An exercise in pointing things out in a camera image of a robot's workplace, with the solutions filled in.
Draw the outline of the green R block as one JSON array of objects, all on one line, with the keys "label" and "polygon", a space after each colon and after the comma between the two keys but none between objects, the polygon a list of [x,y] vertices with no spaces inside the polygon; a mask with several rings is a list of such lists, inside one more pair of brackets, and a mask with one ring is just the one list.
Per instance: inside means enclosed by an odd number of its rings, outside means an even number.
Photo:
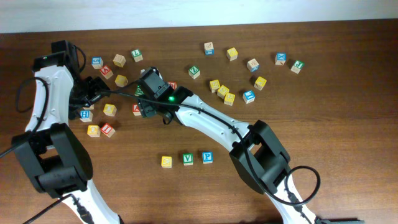
[{"label": "green R block", "polygon": [[144,92],[139,87],[137,87],[134,95],[135,96],[141,96],[143,94],[144,94]]}]

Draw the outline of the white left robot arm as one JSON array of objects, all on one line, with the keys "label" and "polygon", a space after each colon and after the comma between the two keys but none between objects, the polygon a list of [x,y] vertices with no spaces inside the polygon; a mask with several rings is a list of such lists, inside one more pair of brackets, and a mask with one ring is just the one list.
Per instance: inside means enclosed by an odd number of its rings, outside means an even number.
[{"label": "white left robot arm", "polygon": [[61,40],[51,49],[34,60],[32,116],[12,150],[36,191],[69,206],[83,223],[122,223],[96,189],[90,156],[68,125],[82,107],[108,96],[109,87],[100,77],[81,78],[82,50],[75,44]]}]

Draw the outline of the green V block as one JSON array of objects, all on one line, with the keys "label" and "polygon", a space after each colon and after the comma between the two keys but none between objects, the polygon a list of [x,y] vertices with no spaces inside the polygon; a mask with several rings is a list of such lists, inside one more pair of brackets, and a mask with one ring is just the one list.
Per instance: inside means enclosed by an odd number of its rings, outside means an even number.
[{"label": "green V block", "polygon": [[183,164],[185,166],[193,165],[193,154],[192,153],[183,154]]}]

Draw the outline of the yellow C block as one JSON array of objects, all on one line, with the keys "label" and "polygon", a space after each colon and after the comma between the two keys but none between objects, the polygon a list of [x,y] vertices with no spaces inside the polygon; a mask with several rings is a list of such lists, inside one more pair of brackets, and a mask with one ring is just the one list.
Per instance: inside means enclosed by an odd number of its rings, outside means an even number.
[{"label": "yellow C block", "polygon": [[162,156],[161,158],[161,166],[163,168],[172,168],[172,157],[171,156]]}]

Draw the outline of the blue P block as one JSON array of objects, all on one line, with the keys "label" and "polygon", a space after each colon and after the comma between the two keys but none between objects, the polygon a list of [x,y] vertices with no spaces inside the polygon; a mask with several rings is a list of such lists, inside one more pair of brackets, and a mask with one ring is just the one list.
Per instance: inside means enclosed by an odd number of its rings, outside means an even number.
[{"label": "blue P block", "polygon": [[202,152],[202,162],[204,164],[213,163],[213,153],[212,152]]}]

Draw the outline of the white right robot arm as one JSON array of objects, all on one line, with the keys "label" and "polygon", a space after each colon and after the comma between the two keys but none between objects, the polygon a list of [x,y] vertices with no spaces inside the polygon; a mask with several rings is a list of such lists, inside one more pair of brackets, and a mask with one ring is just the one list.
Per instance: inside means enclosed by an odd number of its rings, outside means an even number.
[{"label": "white right robot arm", "polygon": [[233,119],[185,87],[173,89],[155,67],[141,70],[137,81],[143,95],[138,100],[143,116],[160,115],[164,124],[175,121],[196,129],[222,145],[238,175],[255,192],[268,196],[284,223],[320,223],[306,204],[320,184],[302,199],[292,180],[290,156],[271,127],[259,120],[248,124]]}]

